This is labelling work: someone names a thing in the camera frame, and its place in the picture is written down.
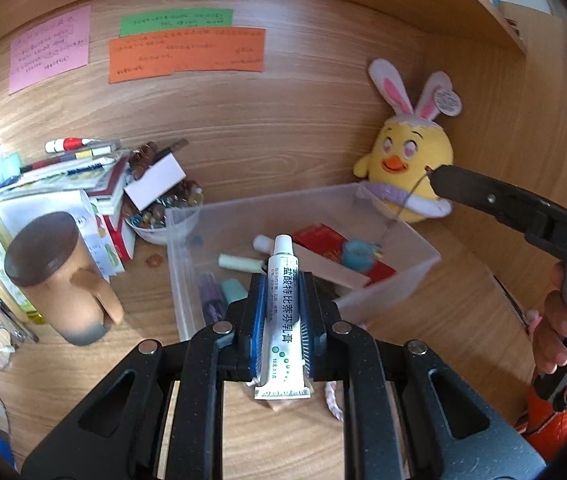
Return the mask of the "person right hand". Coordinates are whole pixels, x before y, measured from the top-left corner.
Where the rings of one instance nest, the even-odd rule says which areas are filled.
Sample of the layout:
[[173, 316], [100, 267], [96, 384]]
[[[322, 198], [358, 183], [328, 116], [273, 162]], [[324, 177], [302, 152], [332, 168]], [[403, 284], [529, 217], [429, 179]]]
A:
[[551, 271], [553, 289], [544, 300], [541, 322], [533, 333], [533, 356], [538, 373], [553, 374], [567, 365], [567, 307], [562, 298], [565, 269], [557, 263]]

